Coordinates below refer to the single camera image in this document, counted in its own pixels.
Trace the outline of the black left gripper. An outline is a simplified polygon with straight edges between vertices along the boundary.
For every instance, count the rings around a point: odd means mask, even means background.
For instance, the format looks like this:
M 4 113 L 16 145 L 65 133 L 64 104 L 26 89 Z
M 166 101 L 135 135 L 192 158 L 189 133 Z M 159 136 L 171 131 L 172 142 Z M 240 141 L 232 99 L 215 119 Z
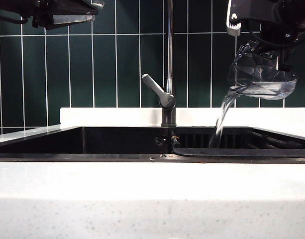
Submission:
M 32 27 L 52 30 L 67 25 L 92 22 L 104 7 L 103 0 L 33 0 Z

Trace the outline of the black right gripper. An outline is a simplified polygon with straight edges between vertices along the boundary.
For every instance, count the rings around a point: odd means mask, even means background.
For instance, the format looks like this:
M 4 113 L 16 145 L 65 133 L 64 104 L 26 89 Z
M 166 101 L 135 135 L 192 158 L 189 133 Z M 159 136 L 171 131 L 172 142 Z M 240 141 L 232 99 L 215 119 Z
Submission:
M 290 72 L 287 48 L 305 42 L 305 0 L 230 0 L 227 33 L 239 36 L 243 26 L 262 45 L 281 48 L 276 68 Z

